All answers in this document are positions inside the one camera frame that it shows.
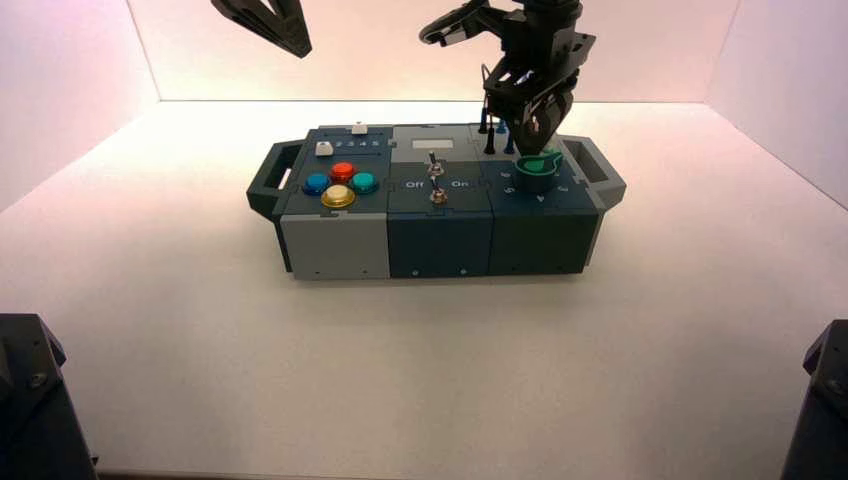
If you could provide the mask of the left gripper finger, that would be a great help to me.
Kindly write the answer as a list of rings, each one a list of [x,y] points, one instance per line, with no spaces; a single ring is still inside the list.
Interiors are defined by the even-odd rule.
[[[212,0],[211,4],[225,18],[272,43],[272,16],[267,4],[256,0]]]
[[[269,0],[271,12],[271,42],[298,58],[312,51],[312,44],[301,2],[298,0]]]

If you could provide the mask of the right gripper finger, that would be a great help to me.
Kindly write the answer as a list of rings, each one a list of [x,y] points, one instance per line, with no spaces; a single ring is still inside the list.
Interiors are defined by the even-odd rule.
[[[531,105],[524,111],[513,128],[513,139],[522,155],[536,155],[543,149],[542,127],[539,116],[542,104]]]
[[[573,93],[571,90],[563,90],[552,93],[543,111],[542,116],[542,148],[546,148],[559,126],[568,115],[573,105]]]

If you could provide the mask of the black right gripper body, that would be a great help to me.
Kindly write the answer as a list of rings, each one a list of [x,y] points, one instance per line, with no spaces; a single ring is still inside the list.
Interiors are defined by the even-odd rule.
[[[483,88],[490,110],[566,110],[595,37],[575,31],[507,32]]]

